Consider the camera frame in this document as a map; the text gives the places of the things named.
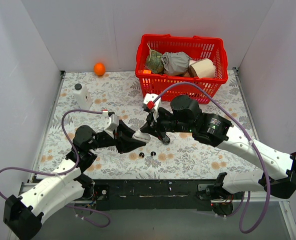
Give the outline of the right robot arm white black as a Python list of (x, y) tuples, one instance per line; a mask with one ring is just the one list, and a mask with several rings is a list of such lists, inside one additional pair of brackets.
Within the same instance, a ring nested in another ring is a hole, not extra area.
[(168, 111), (160, 106), (156, 94), (146, 94), (143, 109), (148, 112), (140, 131), (150, 134), (165, 145), (170, 143), (167, 132), (191, 133), (205, 145), (228, 151), (257, 166), (253, 172), (220, 173), (214, 184), (200, 190), (204, 199), (225, 199), (247, 191), (265, 191), (288, 199), (296, 190), (296, 152), (282, 153), (257, 140), (247, 139), (245, 133), (231, 121), (214, 113), (205, 113), (196, 100), (186, 95), (175, 97)]

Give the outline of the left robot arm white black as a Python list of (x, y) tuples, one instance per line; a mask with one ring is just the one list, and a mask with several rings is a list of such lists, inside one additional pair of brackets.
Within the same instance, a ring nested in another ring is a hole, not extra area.
[(97, 158), (94, 150), (115, 146), (123, 154), (145, 146), (150, 139), (149, 134), (132, 130), (120, 119), (109, 120), (102, 132), (87, 125), (78, 127), (74, 147), (50, 176), (20, 196), (8, 197), (4, 223), (19, 239), (32, 239), (55, 212), (73, 200), (89, 200), (93, 196), (95, 183), (84, 171)]

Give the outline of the white earbud charging case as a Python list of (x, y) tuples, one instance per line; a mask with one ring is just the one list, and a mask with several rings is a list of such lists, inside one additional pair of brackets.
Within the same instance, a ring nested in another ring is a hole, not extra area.
[(141, 142), (149, 143), (151, 140), (151, 136), (148, 133), (143, 133), (140, 131), (136, 131), (132, 138)]

